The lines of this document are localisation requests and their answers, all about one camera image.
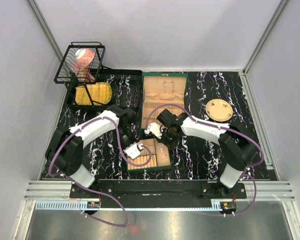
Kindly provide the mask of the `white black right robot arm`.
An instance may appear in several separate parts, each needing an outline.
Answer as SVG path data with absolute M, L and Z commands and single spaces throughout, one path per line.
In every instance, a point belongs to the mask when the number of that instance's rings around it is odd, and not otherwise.
M 167 109 L 156 119 L 160 122 L 158 139 L 169 148 L 174 148 L 183 136 L 204 139 L 221 148 L 226 165 L 219 177 L 217 192 L 225 199 L 234 194 L 235 184 L 260 151 L 258 143 L 240 121 L 216 124 L 185 112 L 177 116 Z

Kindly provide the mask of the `green jewelry tray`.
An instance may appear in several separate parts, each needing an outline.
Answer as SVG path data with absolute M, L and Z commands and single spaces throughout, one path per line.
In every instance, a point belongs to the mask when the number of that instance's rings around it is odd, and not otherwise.
M 171 160 L 169 149 L 163 143 L 158 142 L 154 138 L 143 139 L 138 142 L 138 145 L 145 145 L 151 152 L 151 160 L 144 166 L 133 166 L 127 164 L 127 170 L 129 172 L 141 171 L 141 170 L 154 170 L 154 169 L 169 169 L 171 168 Z

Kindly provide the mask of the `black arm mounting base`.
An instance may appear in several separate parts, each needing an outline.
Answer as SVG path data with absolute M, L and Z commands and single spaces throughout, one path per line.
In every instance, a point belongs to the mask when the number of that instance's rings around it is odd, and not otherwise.
M 227 188 L 215 180 L 110 180 L 99 179 L 92 192 L 73 184 L 70 198 L 88 200 L 100 198 L 105 209 L 207 209 L 212 201 L 245 200 L 245 185 L 237 183 Z

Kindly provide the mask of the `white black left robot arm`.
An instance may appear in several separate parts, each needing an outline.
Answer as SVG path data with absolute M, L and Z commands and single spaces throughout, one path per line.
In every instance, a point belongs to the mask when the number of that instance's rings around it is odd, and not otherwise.
M 115 130 L 118 133 L 118 146 L 125 150 L 135 143 L 132 124 L 137 114 L 131 108 L 117 105 L 107 107 L 93 119 L 80 125 L 65 128 L 57 127 L 45 152 L 45 159 L 50 162 L 48 174 L 53 176 L 52 168 L 57 169 L 81 185 L 80 192 L 87 198 L 98 193 L 95 176 L 83 165 L 83 150 L 93 140 Z

